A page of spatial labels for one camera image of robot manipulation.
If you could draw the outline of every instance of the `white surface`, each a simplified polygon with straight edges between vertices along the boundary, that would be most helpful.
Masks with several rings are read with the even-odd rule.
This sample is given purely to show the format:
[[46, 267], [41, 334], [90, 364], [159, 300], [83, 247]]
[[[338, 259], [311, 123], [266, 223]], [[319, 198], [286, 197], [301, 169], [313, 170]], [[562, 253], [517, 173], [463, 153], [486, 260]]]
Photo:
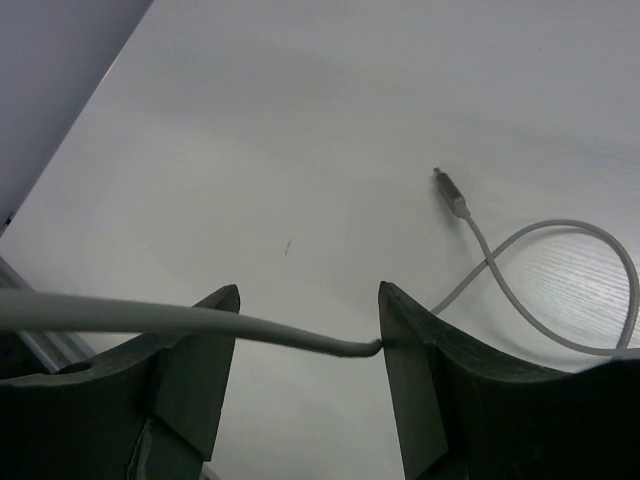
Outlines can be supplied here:
[[[440, 165], [493, 245], [575, 217], [637, 259], [639, 15], [632, 0], [158, 0], [0, 254], [68, 293], [188, 305], [233, 282], [245, 313], [367, 340], [380, 280], [432, 306], [481, 258], [433, 193]], [[614, 255], [534, 240], [498, 262], [516, 293], [558, 332], [613, 346]], [[443, 317], [523, 358], [593, 361], [533, 331], [488, 273]], [[383, 357], [240, 342], [214, 465], [225, 480], [401, 478]]]

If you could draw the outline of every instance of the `usb connector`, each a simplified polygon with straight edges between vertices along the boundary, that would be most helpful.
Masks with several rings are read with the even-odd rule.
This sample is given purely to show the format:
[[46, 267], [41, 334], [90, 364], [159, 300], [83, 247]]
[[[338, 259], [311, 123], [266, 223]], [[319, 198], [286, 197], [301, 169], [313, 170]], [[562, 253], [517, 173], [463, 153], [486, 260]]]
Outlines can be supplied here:
[[463, 220], [469, 218], [471, 214], [467, 208], [467, 201], [462, 196], [455, 183], [453, 183], [453, 180], [451, 180], [449, 175], [442, 172], [439, 168], [435, 168], [433, 172], [436, 174], [438, 191], [449, 209], [458, 218], [462, 218]]

